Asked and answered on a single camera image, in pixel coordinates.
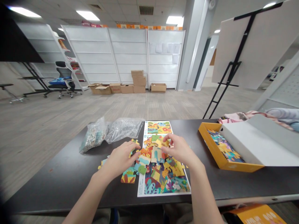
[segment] black table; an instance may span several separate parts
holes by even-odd
[[[220,170],[198,131],[201,122],[215,123],[216,120],[170,121],[173,132],[186,139],[205,165],[218,205],[226,205],[223,202],[234,204],[235,199],[241,198],[299,194],[297,167],[265,167],[254,173]],[[143,141],[143,129],[139,133],[139,142]],[[5,203],[12,213],[50,215],[70,211],[101,160],[124,141],[130,140],[125,138],[110,145],[103,142],[81,155],[78,148],[86,130],[87,127]],[[138,179],[134,184],[121,183],[121,176],[114,179],[105,190],[99,208],[191,202],[191,195],[138,198]]]

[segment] plastic bag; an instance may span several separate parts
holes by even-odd
[[[79,152],[86,153],[89,149],[100,146],[108,132],[107,123],[104,117],[101,117],[95,123],[87,125],[87,132],[82,141]]]
[[[119,118],[110,126],[105,140],[108,144],[125,137],[137,138],[145,119],[143,118]]]

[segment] stool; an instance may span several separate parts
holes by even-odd
[[[0,84],[0,87],[5,90],[11,97],[12,99],[9,101],[9,103],[12,103],[13,101],[21,101],[23,102],[24,98],[18,98],[14,94],[12,94],[10,91],[8,91],[5,87],[6,86],[13,86],[13,84]]]

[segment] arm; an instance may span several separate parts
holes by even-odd
[[[190,170],[194,223],[223,223],[204,165],[183,137],[168,134],[163,141],[165,142],[167,139],[171,139],[170,144],[173,144],[174,147],[162,147],[161,149],[187,165]]]
[[[91,223],[93,221],[106,187],[114,178],[128,169],[140,155],[140,152],[138,152],[129,158],[129,154],[135,148],[140,149],[140,146],[134,142],[125,142],[112,151],[102,168],[91,177],[87,188],[65,218],[63,224]]]

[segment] black easel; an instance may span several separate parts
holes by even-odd
[[[205,115],[203,116],[203,119],[205,118],[205,116],[206,116],[206,114],[207,114],[207,112],[208,112],[208,110],[209,110],[211,104],[212,104],[212,103],[216,103],[216,106],[214,107],[214,109],[213,109],[213,111],[212,111],[212,113],[211,113],[209,119],[212,117],[212,115],[213,115],[213,113],[215,112],[215,110],[216,110],[218,104],[220,103],[220,100],[222,99],[224,93],[226,92],[228,86],[237,86],[237,85],[231,85],[230,83],[231,83],[233,77],[235,76],[235,74],[236,74],[236,72],[237,72],[237,70],[238,70],[238,68],[239,68],[239,66],[240,66],[240,64],[241,64],[241,61],[239,61],[239,58],[240,58],[240,55],[241,55],[241,53],[242,53],[242,51],[243,51],[244,45],[245,45],[245,43],[246,43],[247,37],[248,37],[248,35],[249,35],[249,32],[250,32],[250,29],[251,29],[251,27],[252,27],[253,21],[254,21],[254,19],[255,19],[255,16],[256,16],[258,13],[265,12],[265,11],[268,11],[268,10],[271,10],[271,9],[275,9],[275,8],[281,7],[282,4],[283,4],[283,3],[280,2],[280,3],[278,3],[278,4],[275,4],[275,5],[271,6],[271,7],[268,7],[268,8],[265,8],[265,9],[259,9],[259,10],[257,10],[257,11],[250,12],[250,13],[247,13],[247,14],[244,14],[244,15],[241,15],[241,16],[238,16],[238,17],[235,17],[235,18],[234,18],[234,20],[239,20],[239,19],[243,19],[243,18],[245,18],[245,17],[250,16],[249,22],[248,22],[248,24],[247,24],[247,28],[246,28],[246,30],[245,30],[245,32],[244,32],[244,34],[243,34],[243,38],[242,38],[241,43],[240,43],[240,46],[239,46],[239,48],[238,48],[238,51],[237,51],[235,60],[234,60],[233,62],[229,62],[228,66],[227,66],[227,68],[226,68],[226,70],[225,70],[225,72],[224,72],[224,74],[223,74],[223,76],[222,76],[221,81],[218,83],[219,85],[218,85],[218,87],[217,87],[217,89],[216,89],[216,91],[215,91],[215,93],[214,93],[214,96],[213,96],[212,100],[210,101],[210,104],[209,104],[209,106],[208,106],[208,108],[207,108],[207,110],[206,110],[206,112],[205,112]],[[227,71],[229,70],[229,68],[230,68],[231,65],[232,65],[232,67],[231,67],[231,70],[230,70],[230,74],[229,74],[229,76],[228,76],[228,79],[227,79],[226,83],[223,83],[223,80],[224,80],[224,78],[225,78],[225,76],[226,76],[226,73],[227,73]],[[219,88],[220,88],[221,85],[225,85],[225,88],[224,88],[224,90],[223,90],[223,92],[222,92],[222,94],[221,94],[219,100],[218,100],[218,101],[215,101],[214,98],[215,98],[215,96],[216,96],[216,94],[217,94],[217,92],[218,92],[218,90],[219,90]]]
[[[57,91],[61,91],[61,89],[59,90],[51,90],[48,88],[48,86],[44,83],[42,77],[40,77],[36,71],[31,67],[31,65],[29,63],[24,63],[22,62],[22,64],[27,68],[27,70],[32,74],[32,76],[30,77],[23,77],[20,79],[24,79],[24,80],[37,80],[38,83],[43,87],[44,90],[40,90],[40,91],[36,91],[36,92],[31,92],[31,93],[24,93],[23,96],[27,97],[27,95],[31,95],[31,94],[37,94],[37,93],[45,93],[44,94],[44,98],[47,98],[47,95],[51,92],[57,92]]]

